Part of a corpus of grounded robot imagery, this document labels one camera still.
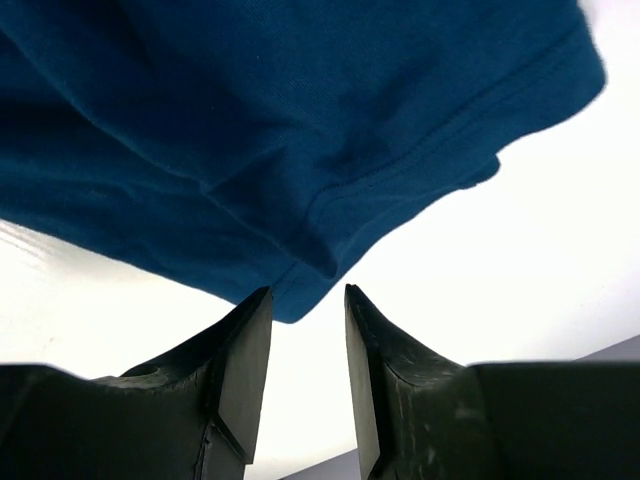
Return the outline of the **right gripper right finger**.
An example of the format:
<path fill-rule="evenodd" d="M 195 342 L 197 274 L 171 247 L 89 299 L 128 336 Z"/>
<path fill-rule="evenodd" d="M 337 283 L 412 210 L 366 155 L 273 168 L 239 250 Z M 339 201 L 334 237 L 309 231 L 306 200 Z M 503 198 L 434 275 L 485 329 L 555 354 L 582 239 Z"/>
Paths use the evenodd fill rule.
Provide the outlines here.
<path fill-rule="evenodd" d="M 345 326 L 364 479 L 635 479 L 639 366 L 459 365 L 354 285 Z"/>

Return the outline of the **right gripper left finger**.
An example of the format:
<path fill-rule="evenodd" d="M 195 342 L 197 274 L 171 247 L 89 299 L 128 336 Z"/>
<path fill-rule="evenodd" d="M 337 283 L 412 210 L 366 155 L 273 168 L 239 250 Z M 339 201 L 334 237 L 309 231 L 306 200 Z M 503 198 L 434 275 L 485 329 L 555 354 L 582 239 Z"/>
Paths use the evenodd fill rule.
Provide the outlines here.
<path fill-rule="evenodd" d="M 272 294 L 118 377 L 1 369 L 5 479 L 240 479 L 256 452 Z"/>

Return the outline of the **blue t shirt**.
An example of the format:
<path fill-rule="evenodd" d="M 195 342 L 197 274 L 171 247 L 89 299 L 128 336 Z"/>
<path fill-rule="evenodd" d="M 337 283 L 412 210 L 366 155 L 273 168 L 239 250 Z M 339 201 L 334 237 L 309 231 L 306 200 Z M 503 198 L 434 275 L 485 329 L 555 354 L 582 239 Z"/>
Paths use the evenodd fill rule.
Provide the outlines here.
<path fill-rule="evenodd" d="M 1 216 L 293 323 L 605 82 L 575 1 L 5 1 Z"/>

